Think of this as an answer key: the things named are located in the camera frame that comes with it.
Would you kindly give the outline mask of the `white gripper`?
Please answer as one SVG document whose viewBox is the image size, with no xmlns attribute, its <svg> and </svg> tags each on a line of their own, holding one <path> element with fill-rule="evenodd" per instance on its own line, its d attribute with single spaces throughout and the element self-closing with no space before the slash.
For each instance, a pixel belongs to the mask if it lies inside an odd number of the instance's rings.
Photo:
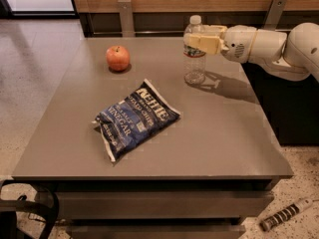
<svg viewBox="0 0 319 239">
<path fill-rule="evenodd" d="M 186 33 L 183 36 L 184 52 L 187 55 L 221 53 L 229 61 L 246 63 L 256 32 L 256 28 L 243 25 L 228 29 L 223 25 L 204 25 L 205 35 Z"/>
</svg>

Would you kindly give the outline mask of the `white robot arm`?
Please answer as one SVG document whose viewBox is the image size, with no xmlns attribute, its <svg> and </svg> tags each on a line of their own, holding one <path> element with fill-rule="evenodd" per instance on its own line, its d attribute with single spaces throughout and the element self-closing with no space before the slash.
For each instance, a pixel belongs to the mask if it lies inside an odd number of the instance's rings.
<svg viewBox="0 0 319 239">
<path fill-rule="evenodd" d="M 258 65 L 281 79 L 302 81 L 312 75 L 319 82 L 319 26 L 314 23 L 297 25 L 288 34 L 243 25 L 204 25 L 199 33 L 185 33 L 183 40 L 206 54 Z"/>
</svg>

